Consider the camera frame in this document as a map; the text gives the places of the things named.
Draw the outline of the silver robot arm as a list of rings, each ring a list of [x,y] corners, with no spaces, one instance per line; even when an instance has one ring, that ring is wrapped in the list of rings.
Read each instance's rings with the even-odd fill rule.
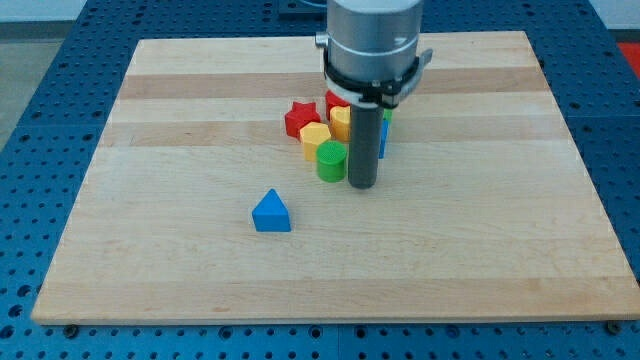
[[[362,108],[394,109],[418,87],[433,51],[418,50],[423,0],[330,0],[323,50],[328,89]]]

